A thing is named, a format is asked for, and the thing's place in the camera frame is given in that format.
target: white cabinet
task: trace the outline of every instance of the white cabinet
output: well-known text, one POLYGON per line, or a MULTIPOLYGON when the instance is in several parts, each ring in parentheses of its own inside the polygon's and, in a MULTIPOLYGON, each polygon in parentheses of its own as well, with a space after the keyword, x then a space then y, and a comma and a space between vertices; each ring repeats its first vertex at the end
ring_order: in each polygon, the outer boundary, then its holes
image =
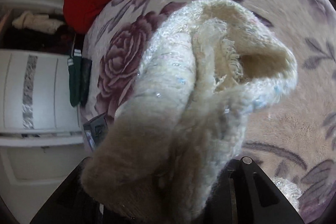
POLYGON ((67 59, 0 49, 0 195, 21 224, 87 156, 67 59))
POLYGON ((80 131, 69 98, 66 56, 0 50, 0 133, 80 131))

